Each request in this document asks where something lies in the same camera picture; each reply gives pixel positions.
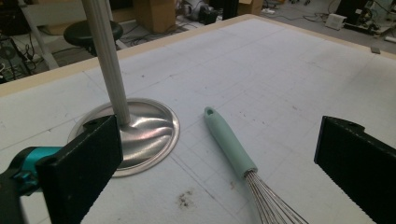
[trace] stool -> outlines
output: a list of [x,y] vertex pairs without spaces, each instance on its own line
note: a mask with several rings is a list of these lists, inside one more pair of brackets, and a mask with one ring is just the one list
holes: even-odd
[[[122,37],[123,30],[122,27],[114,21],[110,21],[110,25],[115,42]],[[64,40],[71,45],[83,47],[91,55],[97,56],[90,26],[87,21],[79,21],[68,26],[64,30]]]

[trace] table surface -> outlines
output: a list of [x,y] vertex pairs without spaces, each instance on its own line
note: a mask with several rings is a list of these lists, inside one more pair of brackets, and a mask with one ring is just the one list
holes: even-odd
[[[396,147],[394,55],[246,15],[119,57],[127,97],[170,106],[180,138],[153,168],[111,179],[82,223],[259,223],[246,183],[205,126],[208,105],[259,176],[310,223],[373,223],[314,155],[322,116],[359,123]],[[26,147],[65,145],[78,120],[107,102],[96,59],[1,85],[0,171]],[[50,223],[41,193],[22,202],[31,223]]]

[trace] metal stand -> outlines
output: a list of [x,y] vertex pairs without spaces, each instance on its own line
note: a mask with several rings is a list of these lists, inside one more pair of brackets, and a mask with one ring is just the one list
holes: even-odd
[[116,114],[120,125],[123,162],[114,176],[142,172],[165,158],[179,136],[176,114],[150,99],[126,99],[120,65],[103,0],[82,0],[93,36],[110,104],[91,111],[75,126],[69,140],[83,132],[92,119]]

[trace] round metal base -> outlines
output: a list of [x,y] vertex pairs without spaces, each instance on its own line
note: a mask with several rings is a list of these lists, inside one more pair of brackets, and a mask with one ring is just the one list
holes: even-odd
[[[131,122],[120,126],[123,162],[113,176],[134,175],[163,160],[174,148],[180,126],[166,105],[150,99],[127,99]],[[82,125],[114,114],[111,104],[95,108],[73,128],[68,141],[83,133]]]

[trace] mint green handle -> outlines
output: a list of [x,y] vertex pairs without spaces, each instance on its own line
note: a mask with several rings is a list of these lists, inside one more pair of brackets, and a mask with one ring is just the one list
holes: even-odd
[[238,176],[245,177],[247,171],[257,172],[257,166],[236,138],[227,121],[212,107],[205,108],[205,121],[227,159]]

